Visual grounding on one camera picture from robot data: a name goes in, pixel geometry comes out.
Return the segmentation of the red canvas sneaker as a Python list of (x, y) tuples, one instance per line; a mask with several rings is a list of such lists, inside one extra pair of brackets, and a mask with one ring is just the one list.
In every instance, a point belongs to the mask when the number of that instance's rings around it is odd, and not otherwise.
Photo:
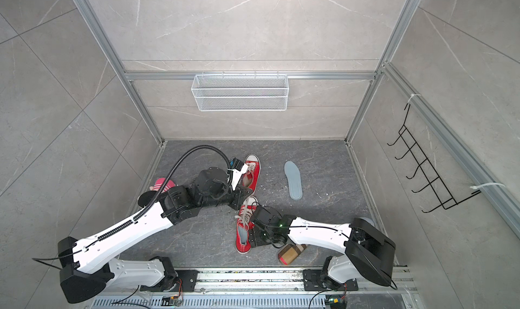
[(245, 165), (247, 170), (241, 177), (241, 185), (251, 190), (254, 195), (261, 170), (259, 157), (255, 154), (249, 154), (245, 159)]
[(256, 211), (258, 201), (255, 196), (250, 196), (241, 205), (236, 218), (236, 249), (239, 253), (247, 253), (251, 250), (249, 233), (254, 228), (251, 218)]

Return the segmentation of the light blue shoe insole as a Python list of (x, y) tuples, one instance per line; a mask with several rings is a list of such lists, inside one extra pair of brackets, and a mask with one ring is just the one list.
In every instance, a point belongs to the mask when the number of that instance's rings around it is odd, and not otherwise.
[(297, 165), (292, 161), (284, 164), (284, 173), (287, 177), (290, 198), (299, 200), (303, 197), (303, 187), (301, 183), (301, 173)]

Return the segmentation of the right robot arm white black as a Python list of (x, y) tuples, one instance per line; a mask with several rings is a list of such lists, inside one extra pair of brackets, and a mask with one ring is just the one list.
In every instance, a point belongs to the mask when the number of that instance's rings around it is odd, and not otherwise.
[(337, 256), (327, 257), (315, 279), (320, 289), (344, 288), (361, 278), (397, 288), (392, 279), (396, 245), (365, 218), (355, 218), (350, 224), (325, 224), (295, 215), (278, 216), (267, 207), (254, 205), (249, 223), (259, 229), (263, 241), (276, 247), (291, 243), (337, 252)]

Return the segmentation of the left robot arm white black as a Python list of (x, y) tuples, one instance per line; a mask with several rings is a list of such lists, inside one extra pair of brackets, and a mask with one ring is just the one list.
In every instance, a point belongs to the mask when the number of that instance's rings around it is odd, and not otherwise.
[(242, 185), (248, 167), (209, 168), (188, 186), (163, 178), (139, 197), (141, 210), (84, 239), (67, 237), (58, 243), (60, 287), (70, 304), (85, 302), (109, 289), (138, 286), (146, 291), (170, 291), (180, 282), (171, 260), (120, 260), (121, 253), (140, 241), (197, 216), (204, 207), (238, 209), (252, 190)]

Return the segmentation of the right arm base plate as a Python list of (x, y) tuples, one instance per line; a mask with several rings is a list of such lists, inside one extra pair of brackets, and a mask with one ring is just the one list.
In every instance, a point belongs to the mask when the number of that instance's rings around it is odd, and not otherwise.
[(305, 291), (358, 291), (356, 279), (350, 279), (345, 283), (338, 283), (321, 270), (305, 269), (303, 274), (303, 287)]

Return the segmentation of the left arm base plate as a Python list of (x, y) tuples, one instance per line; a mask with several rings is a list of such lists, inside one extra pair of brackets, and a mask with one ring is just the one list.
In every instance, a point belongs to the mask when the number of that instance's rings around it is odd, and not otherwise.
[(140, 291), (150, 292), (193, 292), (197, 282), (199, 272), (197, 270), (180, 270), (165, 277), (155, 286), (141, 286)]

